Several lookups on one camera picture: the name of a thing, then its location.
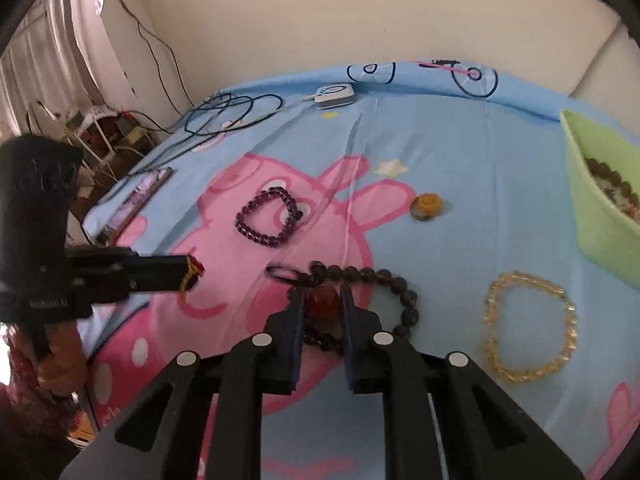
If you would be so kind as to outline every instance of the smartphone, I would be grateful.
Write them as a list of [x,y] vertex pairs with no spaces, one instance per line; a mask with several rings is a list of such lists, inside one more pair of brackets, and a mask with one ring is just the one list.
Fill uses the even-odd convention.
[[109,218],[107,225],[105,225],[95,241],[107,247],[114,246],[124,229],[127,228],[149,199],[169,180],[172,174],[174,174],[172,168],[160,168],[151,171]]

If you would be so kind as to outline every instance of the person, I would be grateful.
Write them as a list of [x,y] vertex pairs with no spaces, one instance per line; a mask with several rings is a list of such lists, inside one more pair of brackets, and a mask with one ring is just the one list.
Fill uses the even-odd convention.
[[66,436],[79,420],[72,393],[87,378],[75,321],[47,326],[51,355],[36,362],[30,343],[8,328],[11,379],[0,383],[0,478],[58,480],[78,454]]

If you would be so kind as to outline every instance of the curtain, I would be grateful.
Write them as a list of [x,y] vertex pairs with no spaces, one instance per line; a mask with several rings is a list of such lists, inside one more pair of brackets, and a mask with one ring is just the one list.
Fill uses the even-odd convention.
[[30,103],[63,119],[92,104],[69,37],[63,0],[37,0],[0,57],[0,134],[28,131]]

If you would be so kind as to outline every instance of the blue bedsheet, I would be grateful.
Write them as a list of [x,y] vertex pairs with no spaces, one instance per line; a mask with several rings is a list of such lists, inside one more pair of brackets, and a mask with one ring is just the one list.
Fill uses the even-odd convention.
[[[144,208],[148,223],[133,247],[144,254],[172,250],[201,225],[196,202],[212,178],[247,153],[312,177],[341,157],[361,155],[369,171],[338,193],[345,202],[383,179],[405,184],[416,194],[436,192],[446,208],[435,220],[422,223],[404,214],[366,232],[374,265],[404,276],[420,295],[421,319],[412,343],[439,356],[465,351],[484,365],[482,315],[489,283],[501,272],[521,270],[563,286],[577,305],[578,348],[572,360],[544,380],[502,387],[590,478],[599,478],[620,451],[629,425],[638,424],[640,295],[576,246],[559,113],[570,108],[616,125],[584,103],[477,67],[481,80],[473,71],[465,76],[400,62],[319,70],[228,89],[252,96],[272,92],[290,104],[319,86],[351,82],[357,101],[326,111],[302,102],[172,162],[175,175]],[[276,104],[256,102],[245,122]],[[238,114],[236,108],[228,110],[208,128],[217,129]],[[145,162],[160,153],[169,157],[185,135],[178,131]],[[88,232],[100,231],[137,181],[127,182],[90,212],[84,222]],[[376,207],[375,201],[370,207]],[[86,352],[92,354],[145,301],[133,298],[110,317],[83,322]],[[526,367],[553,358],[564,332],[560,305],[522,290],[502,303],[498,330],[505,361]],[[386,329],[398,322],[398,305],[382,292],[374,293],[370,308]],[[626,397],[620,397],[620,388]],[[382,402],[377,396],[352,396],[344,370],[337,367],[302,400],[265,417],[262,455],[263,477],[269,480],[381,479]],[[326,476],[318,472],[322,467]]]

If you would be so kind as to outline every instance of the purple beaded bracelet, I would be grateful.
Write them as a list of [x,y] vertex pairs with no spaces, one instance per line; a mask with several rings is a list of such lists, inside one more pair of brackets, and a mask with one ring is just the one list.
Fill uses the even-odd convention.
[[[280,197],[280,199],[284,202],[284,205],[287,206],[287,211],[289,212],[289,216],[287,217],[287,221],[284,223],[284,227],[282,231],[277,236],[269,236],[258,231],[251,229],[247,224],[244,223],[244,219],[249,216],[253,211],[258,209],[258,206],[261,206],[265,202],[272,200],[273,198]],[[252,200],[249,200],[246,206],[242,208],[242,210],[236,215],[236,229],[238,232],[249,238],[252,242],[255,242],[260,245],[268,246],[268,247],[277,247],[280,244],[283,244],[291,238],[293,231],[296,229],[296,223],[302,218],[302,211],[298,209],[296,205],[296,201],[289,194],[289,192],[283,187],[270,187],[267,190],[261,191],[260,194],[256,195]]]

